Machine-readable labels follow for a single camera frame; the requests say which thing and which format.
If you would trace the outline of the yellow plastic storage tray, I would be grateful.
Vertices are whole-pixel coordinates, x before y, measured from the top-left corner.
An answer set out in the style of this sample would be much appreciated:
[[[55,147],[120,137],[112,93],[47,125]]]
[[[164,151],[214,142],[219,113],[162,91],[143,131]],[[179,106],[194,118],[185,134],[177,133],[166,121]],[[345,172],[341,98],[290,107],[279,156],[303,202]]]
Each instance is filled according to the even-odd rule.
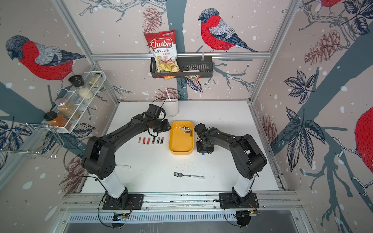
[[[183,130],[178,127],[187,126],[192,131],[193,135],[190,137],[189,133],[184,133]],[[194,149],[194,125],[188,120],[178,120],[171,124],[170,138],[169,138],[169,150],[174,155],[189,155]]]

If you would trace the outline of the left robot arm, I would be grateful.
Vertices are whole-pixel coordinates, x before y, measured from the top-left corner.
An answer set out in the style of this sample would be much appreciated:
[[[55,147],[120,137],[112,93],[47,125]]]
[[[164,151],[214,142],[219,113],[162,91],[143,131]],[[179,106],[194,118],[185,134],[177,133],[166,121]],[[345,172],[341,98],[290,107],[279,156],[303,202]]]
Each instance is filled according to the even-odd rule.
[[[150,104],[146,112],[138,114],[119,129],[102,137],[91,137],[82,160],[82,167],[98,179],[110,200],[125,207],[128,204],[128,189],[115,172],[116,151],[133,137],[153,130],[159,134],[171,130],[165,119],[166,111],[160,106]]]

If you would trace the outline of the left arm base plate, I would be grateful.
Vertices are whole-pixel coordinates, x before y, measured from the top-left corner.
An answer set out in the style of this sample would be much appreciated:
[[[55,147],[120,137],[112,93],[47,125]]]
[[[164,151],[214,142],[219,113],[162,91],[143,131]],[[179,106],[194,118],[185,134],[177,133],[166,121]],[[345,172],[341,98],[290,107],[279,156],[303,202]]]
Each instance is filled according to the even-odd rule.
[[[118,199],[105,197],[103,210],[140,210],[144,194],[123,194]]]

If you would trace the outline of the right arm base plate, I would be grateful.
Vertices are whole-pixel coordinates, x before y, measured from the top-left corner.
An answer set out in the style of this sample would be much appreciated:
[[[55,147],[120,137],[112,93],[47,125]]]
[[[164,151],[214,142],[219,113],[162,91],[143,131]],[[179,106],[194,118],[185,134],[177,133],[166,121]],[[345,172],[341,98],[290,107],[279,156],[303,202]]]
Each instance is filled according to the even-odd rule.
[[[258,198],[256,193],[249,193],[245,197],[240,197],[238,194],[219,193],[221,209],[257,209],[259,208]]]

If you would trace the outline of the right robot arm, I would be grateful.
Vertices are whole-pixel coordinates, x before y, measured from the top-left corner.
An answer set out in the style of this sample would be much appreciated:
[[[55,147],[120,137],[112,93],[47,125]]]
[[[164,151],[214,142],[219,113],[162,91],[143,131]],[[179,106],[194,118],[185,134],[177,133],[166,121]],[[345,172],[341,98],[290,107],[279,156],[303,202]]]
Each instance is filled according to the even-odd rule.
[[[267,159],[256,141],[249,134],[234,136],[215,127],[200,123],[194,127],[197,133],[197,152],[212,154],[214,147],[219,146],[231,152],[239,177],[232,188],[232,200],[236,205],[243,203],[251,196],[252,186],[258,173],[261,172]]]

